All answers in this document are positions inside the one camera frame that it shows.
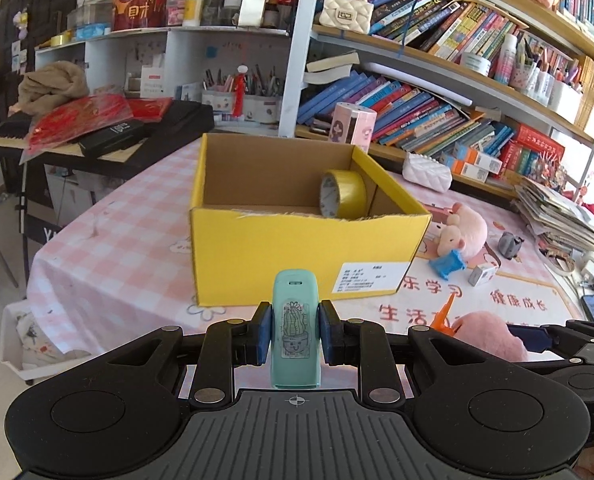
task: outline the cactus sticker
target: cactus sticker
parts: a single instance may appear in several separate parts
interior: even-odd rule
[[[310,355],[308,305],[286,301],[282,309],[282,357],[307,359]]]

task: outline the beige cloth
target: beige cloth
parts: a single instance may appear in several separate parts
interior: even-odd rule
[[[88,93],[86,73],[70,61],[56,61],[24,74],[18,106],[24,113],[39,117]]]

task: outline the metal screw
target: metal screw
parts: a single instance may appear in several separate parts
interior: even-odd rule
[[[392,388],[376,388],[368,396],[373,402],[379,402],[380,404],[392,404],[401,399],[399,392]]]
[[[202,388],[195,392],[195,400],[202,404],[214,404],[226,396],[219,388]]]

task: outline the teal stapler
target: teal stapler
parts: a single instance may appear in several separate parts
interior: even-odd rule
[[[271,384],[317,388],[321,383],[317,278],[309,270],[283,270],[273,286]]]

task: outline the small gray figurine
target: small gray figurine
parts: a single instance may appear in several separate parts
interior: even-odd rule
[[[519,253],[523,243],[524,240],[522,238],[506,231],[501,235],[500,243],[498,243],[498,251],[507,260],[512,260]]]

